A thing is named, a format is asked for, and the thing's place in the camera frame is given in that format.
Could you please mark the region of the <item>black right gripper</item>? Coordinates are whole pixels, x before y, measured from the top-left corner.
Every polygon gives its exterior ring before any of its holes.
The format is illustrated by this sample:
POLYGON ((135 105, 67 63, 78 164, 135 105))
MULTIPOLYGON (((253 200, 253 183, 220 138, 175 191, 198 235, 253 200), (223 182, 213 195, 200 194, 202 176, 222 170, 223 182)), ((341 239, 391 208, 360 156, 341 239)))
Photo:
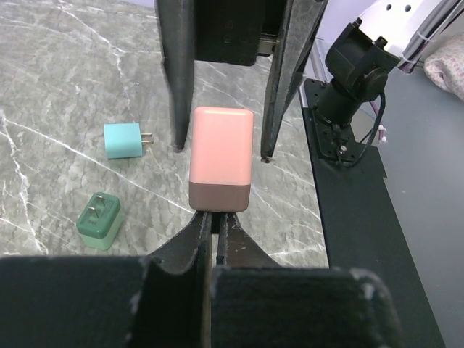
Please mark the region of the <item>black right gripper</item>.
POLYGON ((302 83, 326 5, 310 0, 158 1, 174 150, 183 151, 189 131, 194 60, 252 66, 258 57, 273 54, 260 143, 261 160, 269 162, 283 116, 302 83))

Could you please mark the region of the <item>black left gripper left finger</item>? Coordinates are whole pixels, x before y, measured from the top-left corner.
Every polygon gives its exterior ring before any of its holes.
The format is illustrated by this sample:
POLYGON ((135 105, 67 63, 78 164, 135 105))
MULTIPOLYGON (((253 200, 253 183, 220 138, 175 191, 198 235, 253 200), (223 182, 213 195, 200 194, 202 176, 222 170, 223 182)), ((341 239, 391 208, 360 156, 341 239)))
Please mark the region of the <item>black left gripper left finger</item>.
POLYGON ((196 212, 150 258, 143 337, 154 347, 208 347, 211 214, 196 212))

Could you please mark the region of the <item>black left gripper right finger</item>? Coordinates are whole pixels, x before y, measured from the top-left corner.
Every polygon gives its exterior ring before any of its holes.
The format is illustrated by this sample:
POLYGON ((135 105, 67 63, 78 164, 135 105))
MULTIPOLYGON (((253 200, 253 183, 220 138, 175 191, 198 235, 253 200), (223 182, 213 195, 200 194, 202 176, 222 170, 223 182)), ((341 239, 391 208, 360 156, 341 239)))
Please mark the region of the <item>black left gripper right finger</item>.
POLYGON ((217 265, 277 268, 274 261, 241 227, 236 213, 216 213, 217 265))

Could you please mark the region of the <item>pink plug adapter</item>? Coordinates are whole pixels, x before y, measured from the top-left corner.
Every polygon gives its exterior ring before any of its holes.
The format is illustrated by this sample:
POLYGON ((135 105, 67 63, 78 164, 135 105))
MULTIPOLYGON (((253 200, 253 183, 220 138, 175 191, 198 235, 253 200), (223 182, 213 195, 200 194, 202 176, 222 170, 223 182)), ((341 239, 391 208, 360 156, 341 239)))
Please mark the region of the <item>pink plug adapter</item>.
POLYGON ((254 113, 197 107, 193 115, 189 204, 205 212, 243 212, 252 179, 254 113))

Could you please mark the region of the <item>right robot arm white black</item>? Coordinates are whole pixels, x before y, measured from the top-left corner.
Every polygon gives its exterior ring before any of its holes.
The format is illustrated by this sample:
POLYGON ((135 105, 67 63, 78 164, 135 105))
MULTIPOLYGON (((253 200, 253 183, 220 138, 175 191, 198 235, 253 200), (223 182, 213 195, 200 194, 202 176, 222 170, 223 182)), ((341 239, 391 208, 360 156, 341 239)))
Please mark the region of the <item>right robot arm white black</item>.
MULTIPOLYGON (((276 147, 283 115, 302 83, 325 1, 156 1, 173 146, 188 134, 197 61, 252 66, 272 57, 263 112, 261 157, 276 147)), ((461 1, 375 1, 347 24, 325 65, 328 90, 315 108, 341 146, 341 132, 365 102, 384 98, 389 72, 411 70, 428 42, 463 14, 461 1)))

